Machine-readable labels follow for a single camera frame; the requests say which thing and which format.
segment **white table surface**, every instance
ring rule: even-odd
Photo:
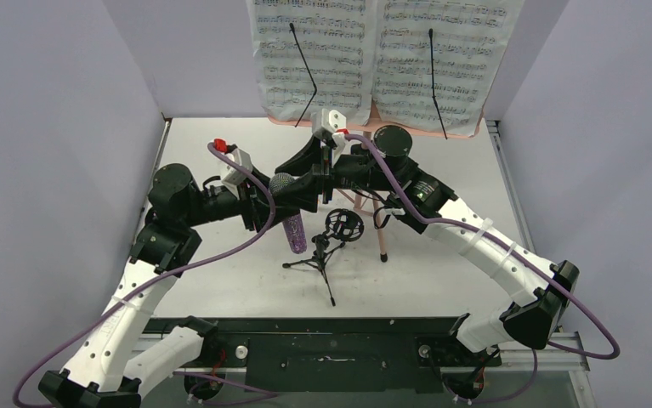
[[[272,175],[309,137],[308,128],[276,126],[266,118],[176,118],[160,166],[183,163],[201,184],[218,173],[218,160],[208,152],[207,144],[221,138],[238,144],[251,154],[261,172]],[[473,139],[416,136],[411,158],[454,189],[475,212],[492,218],[496,228],[521,243],[485,122]],[[302,212],[309,239],[323,231],[328,211],[353,206],[336,191],[333,198],[316,214]],[[335,308],[318,272],[281,267],[284,262],[309,257],[314,244],[309,243],[303,254],[293,254],[282,227],[276,225],[245,251],[186,272],[162,299],[156,317],[458,316],[489,313],[508,302],[506,293],[456,250],[420,236],[396,219],[385,230],[388,262],[382,263],[372,219],[362,217],[366,224],[363,237],[337,251],[328,264]],[[196,230],[202,243],[193,261],[226,251],[254,234],[243,228],[240,217]]]

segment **white cable tie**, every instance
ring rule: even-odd
[[[483,234],[491,226],[493,226],[493,220],[490,218],[484,219],[484,222],[481,224],[481,228],[479,229],[479,232],[477,232],[473,237],[471,237],[471,241],[463,245],[461,249],[458,251],[458,253],[462,256],[466,255],[468,251],[470,251],[473,247],[475,247],[476,244],[480,241],[480,239],[483,238]]]
[[[113,295],[111,299],[115,300],[118,303],[121,303],[123,306],[127,306],[129,308],[135,309],[136,312],[140,311],[140,306],[136,306],[132,303],[130,303],[128,300],[124,300],[122,297],[118,297]]]
[[[489,276],[492,278],[494,277],[498,272],[501,271],[503,268],[503,265],[506,263],[508,260],[508,257],[511,256],[511,252],[513,252],[513,249],[517,246],[518,244],[516,242],[511,242],[511,246],[508,247],[508,251],[506,251],[506,255],[503,256],[503,259],[501,259],[501,262],[498,263],[498,266],[496,266],[495,269],[493,269],[493,272],[489,274]]]
[[[383,212],[389,215],[405,215],[405,210],[403,208],[386,208]]]

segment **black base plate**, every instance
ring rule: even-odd
[[[169,332],[175,320],[152,319],[145,333]],[[247,384],[272,391],[442,393],[418,355],[421,345],[431,347],[437,366],[475,366],[480,358],[448,337],[456,318],[206,320],[218,322],[218,337],[187,366],[213,366],[225,349],[222,367],[246,366]],[[234,356],[241,344],[248,347],[245,360]]]

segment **white wall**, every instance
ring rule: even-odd
[[[526,0],[486,117],[501,119],[568,0]],[[165,116],[264,116],[244,0],[104,0]]]
[[[102,311],[161,133],[100,0],[0,1],[0,407]]]
[[[652,406],[652,2],[570,0],[502,137],[536,249],[580,267],[576,294],[621,342],[590,360],[600,406]]]

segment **tripod stand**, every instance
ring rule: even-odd
[[[328,213],[326,217],[326,231],[314,236],[311,242],[315,244],[313,256],[309,259],[303,259],[297,262],[284,263],[283,268],[289,269],[295,265],[308,265],[309,267],[320,272],[323,280],[328,286],[328,294],[331,295],[331,304],[336,306],[336,299],[331,292],[331,284],[328,283],[326,275],[326,264],[331,260],[333,253],[346,246],[346,242],[355,241],[363,235],[363,220],[350,210],[338,209]],[[330,239],[336,238],[341,243],[331,251],[327,251],[331,245]]]
[[[326,286],[328,286],[328,294],[331,295],[331,304],[336,305],[336,299],[333,298],[333,292],[331,292],[331,284],[328,283],[328,276],[326,275],[326,264],[331,259],[333,253],[346,246],[345,242],[341,242],[338,246],[331,249],[331,251],[326,252],[326,249],[331,245],[331,242],[328,240],[328,235],[326,233],[318,234],[313,237],[311,240],[315,243],[315,251],[313,251],[313,257],[310,259],[304,259],[302,261],[284,263],[283,268],[290,268],[295,265],[308,265],[309,267],[320,272],[320,275],[323,276],[323,280],[326,281]]]

